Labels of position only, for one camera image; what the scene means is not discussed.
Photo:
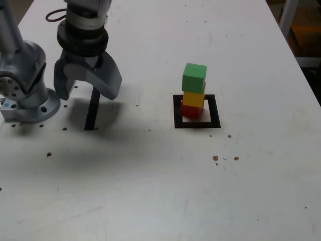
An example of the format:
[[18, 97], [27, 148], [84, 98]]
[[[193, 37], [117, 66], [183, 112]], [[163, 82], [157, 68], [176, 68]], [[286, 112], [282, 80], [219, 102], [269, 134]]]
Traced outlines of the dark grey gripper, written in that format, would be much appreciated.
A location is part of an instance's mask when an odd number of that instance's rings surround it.
[[107, 53], [94, 57], [81, 57], [62, 51], [54, 66], [54, 88], [62, 100], [68, 100], [75, 80], [90, 83], [104, 97], [117, 98], [122, 77], [120, 71]]

